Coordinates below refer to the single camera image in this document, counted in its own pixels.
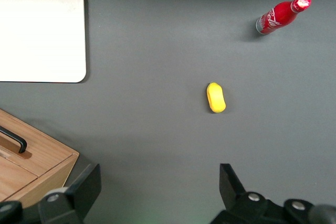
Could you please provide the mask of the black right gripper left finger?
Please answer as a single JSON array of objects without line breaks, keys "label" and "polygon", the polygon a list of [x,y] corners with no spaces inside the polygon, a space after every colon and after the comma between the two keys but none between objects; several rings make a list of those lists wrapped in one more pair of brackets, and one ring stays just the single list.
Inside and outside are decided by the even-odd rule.
[{"label": "black right gripper left finger", "polygon": [[100,192],[100,165],[90,164],[70,186],[50,191],[38,203],[41,223],[84,223]]}]

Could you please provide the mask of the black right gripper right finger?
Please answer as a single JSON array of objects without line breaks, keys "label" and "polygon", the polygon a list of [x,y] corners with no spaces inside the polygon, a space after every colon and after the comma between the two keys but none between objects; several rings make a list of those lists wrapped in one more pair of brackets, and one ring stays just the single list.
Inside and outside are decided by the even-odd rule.
[{"label": "black right gripper right finger", "polygon": [[283,208],[259,193],[245,191],[230,164],[220,164],[219,192],[225,210],[211,223],[285,223]]}]

